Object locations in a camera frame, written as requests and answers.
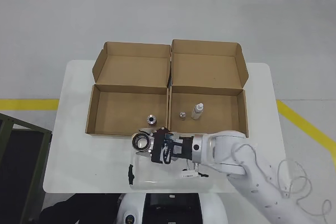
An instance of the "cable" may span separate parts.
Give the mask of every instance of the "cable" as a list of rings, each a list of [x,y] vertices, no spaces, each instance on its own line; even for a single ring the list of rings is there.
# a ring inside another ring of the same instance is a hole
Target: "cable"
[[[190,170],[188,159],[186,160],[186,169]]]
[[[254,153],[254,157],[255,157],[255,164],[256,164],[256,166],[258,167],[258,169],[259,169],[259,171],[261,172],[261,174],[265,177],[266,182],[272,184],[272,185],[273,185],[273,186],[274,186],[274,187],[275,187],[275,188],[276,188],[282,195],[287,193],[287,194],[288,194],[288,198],[289,198],[291,194],[297,194],[297,193],[300,193],[300,192],[302,192],[302,191],[304,190],[304,188],[305,188],[305,186],[306,186],[306,184],[307,184],[307,182],[308,182],[309,185],[310,185],[310,190],[309,190],[309,192],[308,192],[305,196],[300,197],[299,199],[297,199],[297,200],[295,201],[295,203],[296,203],[296,205],[297,205],[301,210],[303,210],[306,214],[309,214],[309,215],[311,215],[311,216],[315,216],[315,217],[322,216],[323,219],[324,219],[324,221],[325,221],[325,223],[328,224],[328,222],[327,222],[327,220],[326,220],[326,215],[329,214],[329,213],[331,212],[331,210],[332,210],[332,203],[331,203],[330,200],[326,199],[326,200],[322,203],[322,205],[321,205],[321,213],[319,213],[319,214],[311,213],[311,212],[307,211],[306,209],[304,209],[304,208],[300,205],[300,202],[299,202],[299,201],[301,201],[301,200],[307,198],[307,197],[312,193],[312,190],[313,190],[311,180],[307,177],[307,173],[306,173],[305,169],[302,167],[301,164],[299,164],[298,162],[296,162],[296,161],[294,161],[294,160],[286,160],[286,159],[285,159],[285,160],[280,161],[279,166],[278,166],[278,172],[277,172],[278,186],[275,186],[273,183],[271,183],[270,181],[268,181],[268,176],[267,176],[267,175],[264,173],[264,171],[260,168],[260,166],[259,166],[259,164],[258,164],[258,162],[257,162],[257,160],[256,160],[256,151],[255,151],[255,149],[254,149],[250,144],[242,144],[242,145],[240,145],[237,149],[234,149],[234,148],[231,149],[231,157],[234,159],[234,161],[236,161],[238,164],[240,164],[240,162],[238,161],[238,159],[237,159],[236,156],[235,156],[235,152],[239,151],[239,150],[240,150],[241,148],[243,148],[244,146],[249,146],[249,147],[251,148],[251,150],[253,151],[253,153]],[[293,178],[293,179],[290,181],[290,186],[289,186],[289,191],[288,191],[288,192],[285,191],[285,190],[282,190],[282,189],[281,189],[281,185],[280,185],[280,181],[279,181],[279,176],[280,176],[280,166],[281,166],[281,164],[282,164],[283,162],[286,162],[286,161],[293,161],[295,164],[297,164],[297,165],[301,168],[301,170],[304,172],[304,175],[305,175],[305,176],[298,176],[298,177],[296,177],[296,178]],[[298,180],[298,179],[305,179],[305,183],[304,183],[304,185],[303,185],[303,187],[302,187],[301,189],[299,189],[299,190],[293,192],[293,191],[292,191],[293,183],[294,183],[294,181],[296,181],[296,180]],[[327,211],[326,211],[326,210],[325,210],[325,205],[326,205],[327,203],[329,204],[329,208],[328,208]]]

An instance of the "cardboard box lid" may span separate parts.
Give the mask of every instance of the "cardboard box lid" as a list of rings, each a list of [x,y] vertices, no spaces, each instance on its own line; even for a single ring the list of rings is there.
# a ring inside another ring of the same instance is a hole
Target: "cardboard box lid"
[[[170,45],[106,42],[92,73],[97,84],[166,87]]]
[[[248,70],[241,46],[231,42],[173,40],[172,84],[243,88]]]

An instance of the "gray floor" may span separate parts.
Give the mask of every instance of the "gray floor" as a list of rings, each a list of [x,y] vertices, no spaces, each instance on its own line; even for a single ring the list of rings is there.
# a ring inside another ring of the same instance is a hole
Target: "gray floor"
[[[172,39],[239,42],[247,62],[270,66],[276,98],[336,141],[336,0],[0,1],[0,98],[59,98],[67,62],[96,59],[105,41]],[[54,126],[55,111],[2,112]],[[314,184],[304,205],[319,212],[329,198],[336,223],[330,154],[280,122],[287,156]],[[67,197],[48,194],[44,206]]]

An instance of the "metal nut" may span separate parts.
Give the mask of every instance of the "metal nut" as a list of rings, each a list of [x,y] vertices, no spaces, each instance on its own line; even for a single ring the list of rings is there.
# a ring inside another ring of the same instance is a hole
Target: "metal nut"
[[[180,119],[185,120],[185,116],[186,116],[185,112],[180,112],[179,113]]]
[[[149,115],[148,117],[147,117],[147,123],[150,125],[150,126],[154,126],[154,125],[156,125],[157,124],[157,119],[156,119],[156,116],[154,116],[154,115]]]

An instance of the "metal ring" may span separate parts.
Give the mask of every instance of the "metal ring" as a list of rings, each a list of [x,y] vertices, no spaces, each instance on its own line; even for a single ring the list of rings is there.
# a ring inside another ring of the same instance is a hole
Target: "metal ring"
[[[154,116],[154,115],[149,115],[148,117],[147,117],[147,123],[150,125],[150,126],[154,126],[154,125],[156,125],[157,124],[157,119],[156,119],[156,116]]]
[[[139,147],[138,141],[142,138],[145,138],[147,141],[147,144],[144,147]],[[149,138],[148,134],[145,133],[137,133],[134,136],[132,136],[132,146],[135,150],[139,152],[146,152],[151,144],[151,140]]]

